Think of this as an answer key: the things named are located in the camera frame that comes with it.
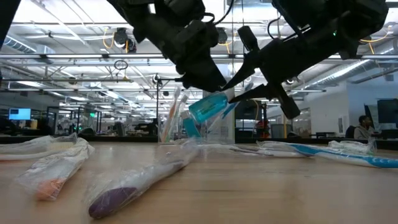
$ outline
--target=blue screen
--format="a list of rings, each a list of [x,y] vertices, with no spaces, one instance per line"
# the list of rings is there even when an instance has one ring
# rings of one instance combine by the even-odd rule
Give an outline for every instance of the blue screen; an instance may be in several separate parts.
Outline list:
[[[30,109],[11,108],[9,110],[8,119],[10,119],[10,120],[30,120]]]

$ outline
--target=black robotic arm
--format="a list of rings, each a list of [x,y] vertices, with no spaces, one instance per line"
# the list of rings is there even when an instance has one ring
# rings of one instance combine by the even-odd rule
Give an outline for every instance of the black robotic arm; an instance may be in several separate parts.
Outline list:
[[[262,49],[248,26],[238,30],[249,50],[241,69],[226,83],[210,56],[218,43],[214,16],[205,12],[202,0],[108,0],[134,27],[138,42],[149,39],[176,64],[185,88],[214,92],[232,88],[260,68],[267,85],[239,95],[232,102],[251,98],[278,98],[288,119],[300,114],[281,83],[339,53],[355,58],[359,40],[380,30],[386,20],[386,0],[272,0],[274,7],[295,31],[275,38]],[[156,14],[149,4],[155,4]],[[202,22],[213,16],[210,22]]]

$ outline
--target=blue mouthwash bottle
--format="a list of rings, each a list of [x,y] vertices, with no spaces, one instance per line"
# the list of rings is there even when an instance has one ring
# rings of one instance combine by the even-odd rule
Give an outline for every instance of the blue mouthwash bottle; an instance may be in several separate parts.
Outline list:
[[[234,98],[233,90],[214,93],[189,106],[189,112],[198,123],[202,123],[225,109],[232,98]]]
[[[181,113],[182,125],[187,132],[187,136],[190,138],[201,138],[201,135],[195,125],[195,121],[192,119],[189,111],[184,111]]]

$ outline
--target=table surface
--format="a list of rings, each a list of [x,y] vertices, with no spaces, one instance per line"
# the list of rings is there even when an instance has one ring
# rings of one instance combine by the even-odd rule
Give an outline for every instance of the table surface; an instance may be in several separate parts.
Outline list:
[[[0,163],[0,223],[396,223],[398,171],[326,159],[208,151],[117,214],[90,220],[98,175],[142,167],[175,146],[94,142],[96,152],[54,202],[35,202],[12,180],[34,161]],[[397,157],[393,152],[383,156]]]

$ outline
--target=mouthwash bottle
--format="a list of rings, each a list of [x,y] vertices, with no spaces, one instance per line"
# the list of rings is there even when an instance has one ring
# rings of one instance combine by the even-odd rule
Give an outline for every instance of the mouthwash bottle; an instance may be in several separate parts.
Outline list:
[[[203,123],[225,109],[232,98],[234,91],[231,90],[214,93],[189,106],[189,112],[198,123]]]

